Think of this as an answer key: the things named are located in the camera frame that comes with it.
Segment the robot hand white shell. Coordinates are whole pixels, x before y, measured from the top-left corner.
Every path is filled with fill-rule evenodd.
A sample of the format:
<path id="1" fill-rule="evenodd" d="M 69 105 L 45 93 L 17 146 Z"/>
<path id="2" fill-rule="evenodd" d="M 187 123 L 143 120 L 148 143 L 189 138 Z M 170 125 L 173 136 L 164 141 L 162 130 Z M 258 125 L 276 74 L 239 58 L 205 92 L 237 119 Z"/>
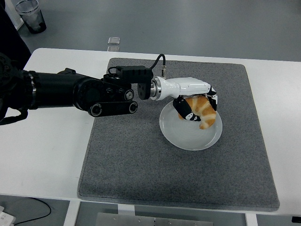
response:
<path id="1" fill-rule="evenodd" d="M 207 97 L 214 110 L 217 108 L 217 93 L 212 86 L 196 78 L 173 78 L 164 79 L 154 77 L 151 81 L 150 98 L 152 100 L 163 100 L 166 97 L 173 97 L 173 107 L 179 115 L 188 121 L 201 121 L 192 107 L 184 99 L 185 96 L 201 95 Z"/>

